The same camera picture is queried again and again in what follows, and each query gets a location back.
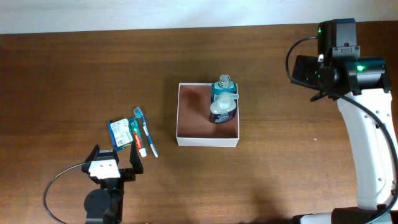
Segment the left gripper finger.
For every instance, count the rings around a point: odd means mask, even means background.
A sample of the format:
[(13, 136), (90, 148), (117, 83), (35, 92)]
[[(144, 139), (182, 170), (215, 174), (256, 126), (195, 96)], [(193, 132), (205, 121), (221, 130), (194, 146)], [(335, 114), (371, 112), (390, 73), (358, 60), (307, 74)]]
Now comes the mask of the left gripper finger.
[(85, 159), (85, 163), (89, 163), (93, 161), (96, 158), (96, 155), (98, 154), (100, 150), (100, 147), (98, 144), (96, 144), (93, 148), (93, 150), (90, 152), (89, 156)]
[(136, 149), (136, 145), (134, 143), (131, 144), (129, 162), (131, 163), (132, 169), (135, 174), (143, 174), (144, 173), (144, 168), (142, 166), (142, 162), (140, 160), (138, 151)]

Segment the teal mouthwash bottle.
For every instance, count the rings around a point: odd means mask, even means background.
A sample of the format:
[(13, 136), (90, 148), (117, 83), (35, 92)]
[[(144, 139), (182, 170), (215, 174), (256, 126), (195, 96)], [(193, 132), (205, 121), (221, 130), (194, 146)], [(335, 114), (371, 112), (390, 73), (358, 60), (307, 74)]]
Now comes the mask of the teal mouthwash bottle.
[(211, 86), (211, 103), (218, 99), (222, 92), (237, 93), (237, 85), (229, 75), (221, 75), (218, 82)]

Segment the clear pump soap bottle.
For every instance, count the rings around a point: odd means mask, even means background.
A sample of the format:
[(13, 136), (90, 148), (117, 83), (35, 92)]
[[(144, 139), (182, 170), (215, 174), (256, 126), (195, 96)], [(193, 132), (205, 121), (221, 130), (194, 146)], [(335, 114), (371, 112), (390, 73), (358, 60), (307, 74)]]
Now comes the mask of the clear pump soap bottle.
[(210, 105), (210, 122), (218, 124), (233, 119), (237, 112), (238, 99), (237, 93), (222, 92), (218, 99)]

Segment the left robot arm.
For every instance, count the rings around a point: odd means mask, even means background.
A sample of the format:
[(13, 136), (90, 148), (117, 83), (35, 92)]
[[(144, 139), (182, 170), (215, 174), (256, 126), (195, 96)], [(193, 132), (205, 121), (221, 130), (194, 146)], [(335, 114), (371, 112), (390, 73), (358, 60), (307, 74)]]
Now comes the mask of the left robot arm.
[(95, 145), (81, 171), (97, 185), (85, 198), (86, 223), (121, 223), (123, 219), (124, 184), (133, 182), (144, 168), (135, 145), (131, 146), (130, 167), (120, 169), (114, 149), (101, 150)]

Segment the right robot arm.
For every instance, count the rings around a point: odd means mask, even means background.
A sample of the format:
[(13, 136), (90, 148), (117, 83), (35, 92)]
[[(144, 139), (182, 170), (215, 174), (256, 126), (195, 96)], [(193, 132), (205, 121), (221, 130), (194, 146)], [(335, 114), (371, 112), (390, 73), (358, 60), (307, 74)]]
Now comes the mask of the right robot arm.
[(357, 206), (294, 216), (294, 223), (397, 223), (397, 139), (392, 95), (381, 58), (340, 57), (331, 62), (298, 55), (291, 82), (318, 90), (314, 101), (335, 100), (354, 158)]

